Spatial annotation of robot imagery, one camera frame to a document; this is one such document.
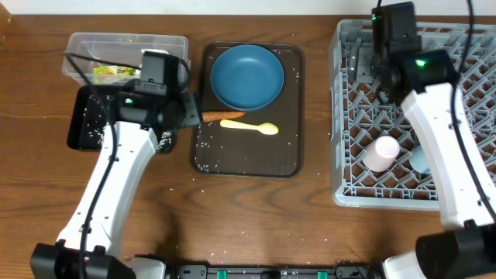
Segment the pink cup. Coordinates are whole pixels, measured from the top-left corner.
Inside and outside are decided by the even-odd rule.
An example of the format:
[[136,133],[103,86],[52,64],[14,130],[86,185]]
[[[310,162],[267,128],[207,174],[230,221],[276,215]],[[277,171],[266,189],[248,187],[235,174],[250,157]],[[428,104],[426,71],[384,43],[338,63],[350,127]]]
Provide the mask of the pink cup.
[[380,136],[366,147],[363,164],[375,172],[386,171],[400,152],[398,141],[392,136]]

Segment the light blue cup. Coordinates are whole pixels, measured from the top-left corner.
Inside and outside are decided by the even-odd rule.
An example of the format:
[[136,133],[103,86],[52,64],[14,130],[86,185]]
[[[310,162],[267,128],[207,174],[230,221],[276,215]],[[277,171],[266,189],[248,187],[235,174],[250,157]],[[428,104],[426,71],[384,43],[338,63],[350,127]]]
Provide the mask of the light blue cup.
[[420,174],[430,174],[429,163],[421,145],[418,145],[411,150],[408,162],[414,171]]

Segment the dark blue plate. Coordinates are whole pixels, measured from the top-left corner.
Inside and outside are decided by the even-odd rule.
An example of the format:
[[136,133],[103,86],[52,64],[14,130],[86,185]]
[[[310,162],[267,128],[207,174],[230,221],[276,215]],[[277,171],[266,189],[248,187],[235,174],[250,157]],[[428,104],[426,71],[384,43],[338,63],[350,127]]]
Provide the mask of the dark blue plate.
[[210,74],[215,96],[240,111],[268,106],[284,87],[284,68],[276,55],[253,44],[234,46],[215,60]]

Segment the orange carrot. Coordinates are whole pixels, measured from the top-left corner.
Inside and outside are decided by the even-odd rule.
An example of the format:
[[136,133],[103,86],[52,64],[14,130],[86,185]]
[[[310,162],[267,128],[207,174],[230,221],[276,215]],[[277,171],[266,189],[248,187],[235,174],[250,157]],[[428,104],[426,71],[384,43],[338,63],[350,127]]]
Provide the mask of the orange carrot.
[[215,122],[223,119],[237,119],[246,113],[241,111],[224,111],[224,112],[203,112],[201,117],[204,122]]

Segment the white tissue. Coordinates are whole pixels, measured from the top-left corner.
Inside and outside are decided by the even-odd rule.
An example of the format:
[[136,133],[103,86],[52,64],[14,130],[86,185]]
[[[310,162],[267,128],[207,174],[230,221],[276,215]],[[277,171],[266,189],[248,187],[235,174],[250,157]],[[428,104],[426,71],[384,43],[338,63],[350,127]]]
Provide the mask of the white tissue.
[[169,54],[169,52],[167,50],[162,50],[162,49],[142,49],[141,50],[141,53],[145,54],[145,52]]

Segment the green yellow snack wrapper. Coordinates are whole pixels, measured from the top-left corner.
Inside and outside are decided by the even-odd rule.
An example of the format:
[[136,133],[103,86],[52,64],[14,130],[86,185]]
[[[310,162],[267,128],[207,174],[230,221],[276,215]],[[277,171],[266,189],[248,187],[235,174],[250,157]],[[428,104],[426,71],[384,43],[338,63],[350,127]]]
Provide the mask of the green yellow snack wrapper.
[[92,70],[92,73],[104,74],[104,75],[116,75],[116,76],[133,76],[133,75],[138,75],[140,73],[140,69],[109,65],[109,66],[96,67]]

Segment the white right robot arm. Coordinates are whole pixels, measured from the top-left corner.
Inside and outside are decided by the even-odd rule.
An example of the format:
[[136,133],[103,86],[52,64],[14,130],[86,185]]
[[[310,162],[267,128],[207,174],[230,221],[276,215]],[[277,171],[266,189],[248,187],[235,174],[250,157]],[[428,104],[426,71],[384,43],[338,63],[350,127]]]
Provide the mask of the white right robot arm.
[[401,106],[429,164],[443,225],[412,252],[382,263],[386,278],[469,278],[495,271],[495,186],[468,125],[462,68],[443,49],[423,50],[412,2],[371,11],[373,76]]

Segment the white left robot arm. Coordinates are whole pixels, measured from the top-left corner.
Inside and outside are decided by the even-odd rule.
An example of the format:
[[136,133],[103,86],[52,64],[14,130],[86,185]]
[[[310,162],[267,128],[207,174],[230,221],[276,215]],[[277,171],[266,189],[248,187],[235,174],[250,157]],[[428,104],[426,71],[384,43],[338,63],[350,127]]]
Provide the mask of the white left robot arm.
[[156,51],[143,54],[140,76],[111,98],[87,83],[102,107],[104,136],[98,161],[70,221],[54,244],[39,243],[30,258],[36,278],[172,278],[154,255],[122,262],[123,229],[136,189],[166,132],[202,122],[198,99],[186,90],[188,64]]

